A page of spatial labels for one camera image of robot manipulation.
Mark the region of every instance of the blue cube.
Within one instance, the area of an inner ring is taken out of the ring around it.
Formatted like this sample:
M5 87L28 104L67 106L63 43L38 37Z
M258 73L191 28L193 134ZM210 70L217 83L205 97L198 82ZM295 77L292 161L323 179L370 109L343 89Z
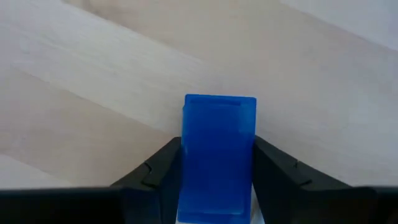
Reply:
M256 99L186 95L178 220L250 223Z

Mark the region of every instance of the wooden surface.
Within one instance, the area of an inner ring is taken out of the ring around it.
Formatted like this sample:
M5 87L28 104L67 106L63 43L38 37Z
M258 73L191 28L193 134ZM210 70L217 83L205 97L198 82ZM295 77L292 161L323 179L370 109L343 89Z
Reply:
M281 0L360 37L398 50L395 0Z
M184 94L251 95L257 134L284 151L349 184L398 184L396 51L276 0L89 7L108 20L0 2L2 155L106 185L179 134Z
M257 133L289 154L349 184L398 184L396 51L277 0L66 1L223 67L208 85L256 96Z

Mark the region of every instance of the blue plastic block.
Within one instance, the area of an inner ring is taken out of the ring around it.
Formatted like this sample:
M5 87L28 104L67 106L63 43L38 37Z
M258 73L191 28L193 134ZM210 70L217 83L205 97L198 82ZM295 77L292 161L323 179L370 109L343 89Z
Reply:
M256 99L187 95L178 220L250 223Z

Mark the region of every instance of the table surface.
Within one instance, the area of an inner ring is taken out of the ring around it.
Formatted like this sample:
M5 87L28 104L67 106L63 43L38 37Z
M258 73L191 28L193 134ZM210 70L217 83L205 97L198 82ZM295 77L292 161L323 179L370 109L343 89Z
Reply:
M396 51L278 0L66 1L0 2L2 176L108 185L202 93L255 96L258 135L348 184L398 184Z

